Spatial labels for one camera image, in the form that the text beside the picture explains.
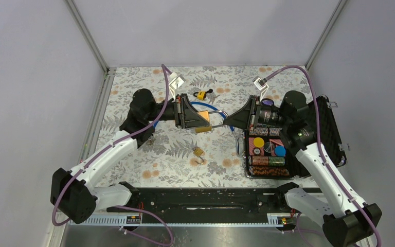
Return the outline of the large brass padlock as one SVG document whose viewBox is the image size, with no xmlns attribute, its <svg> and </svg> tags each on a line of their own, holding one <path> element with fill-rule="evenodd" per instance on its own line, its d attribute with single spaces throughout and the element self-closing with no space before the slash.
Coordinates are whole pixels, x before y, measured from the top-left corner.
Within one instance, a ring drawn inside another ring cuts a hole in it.
<svg viewBox="0 0 395 247">
<path fill-rule="evenodd" d="M 196 134 L 203 133 L 203 132 L 209 132 L 209 131 L 211 131 L 211 130 L 213 130 L 215 128 L 219 128 L 219 127 L 223 127 L 224 126 L 223 123 L 221 123 L 219 125 L 215 125 L 215 126 L 211 125 L 211 122 L 210 122 L 210 115 L 211 114 L 219 114 L 219 115 L 222 116 L 223 119 L 226 119 L 226 117 L 228 116 L 228 114 L 225 111 L 222 111 L 222 110 L 200 111 L 200 112 L 198 112 L 198 114 L 201 117 L 203 117 L 208 122 L 208 125 L 207 126 L 203 126 L 203 127 L 196 127 L 194 129 Z"/>
</svg>

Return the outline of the yellow padlock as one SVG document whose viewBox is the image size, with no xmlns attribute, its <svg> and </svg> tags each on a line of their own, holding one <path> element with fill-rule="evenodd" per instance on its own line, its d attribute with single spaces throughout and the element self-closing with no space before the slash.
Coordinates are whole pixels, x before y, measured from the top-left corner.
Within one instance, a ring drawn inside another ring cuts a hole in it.
<svg viewBox="0 0 395 247">
<path fill-rule="evenodd" d="M 213 93 L 213 89 L 209 89 L 207 91 L 198 91 L 194 92 L 193 96 L 197 98 L 198 100 L 205 100 L 208 94 Z"/>
</svg>

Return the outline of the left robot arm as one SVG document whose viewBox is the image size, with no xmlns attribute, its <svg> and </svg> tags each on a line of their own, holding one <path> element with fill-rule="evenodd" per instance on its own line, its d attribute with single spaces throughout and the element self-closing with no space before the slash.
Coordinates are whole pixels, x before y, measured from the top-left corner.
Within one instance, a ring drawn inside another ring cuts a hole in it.
<svg viewBox="0 0 395 247">
<path fill-rule="evenodd" d="M 174 121 L 180 129 L 206 128 L 210 125 L 209 112 L 194 108 L 186 94 L 157 103 L 149 89 L 137 90 L 130 109 L 119 131 L 100 150 L 79 165 L 58 169 L 52 176 L 52 221 L 58 226 L 58 211 L 74 223 L 82 223 L 93 212 L 113 206 L 134 211 L 139 198 L 129 185 L 99 187 L 97 184 L 119 161 L 138 150 L 154 133 L 158 121 Z"/>
</svg>

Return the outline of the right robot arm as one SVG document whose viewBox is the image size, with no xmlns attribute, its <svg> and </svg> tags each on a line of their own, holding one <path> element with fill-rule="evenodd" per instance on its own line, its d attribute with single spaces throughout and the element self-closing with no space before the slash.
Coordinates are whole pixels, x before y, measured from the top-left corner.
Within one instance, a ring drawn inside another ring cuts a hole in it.
<svg viewBox="0 0 395 247">
<path fill-rule="evenodd" d="M 313 129 L 307 122 L 309 109 L 305 95 L 298 91 L 287 92 L 280 107 L 262 105 L 250 96 L 248 103 L 228 116 L 224 124 L 249 130 L 256 123 L 282 123 L 283 146 L 309 172 L 327 202 L 292 183 L 282 186 L 283 193 L 274 198 L 275 207 L 282 212 L 293 208 L 309 217 L 322 227 L 333 246 L 356 245 L 371 235 L 381 246 L 376 227 L 382 211 L 375 203 L 367 204 L 338 171 L 321 143 L 320 126 Z"/>
</svg>

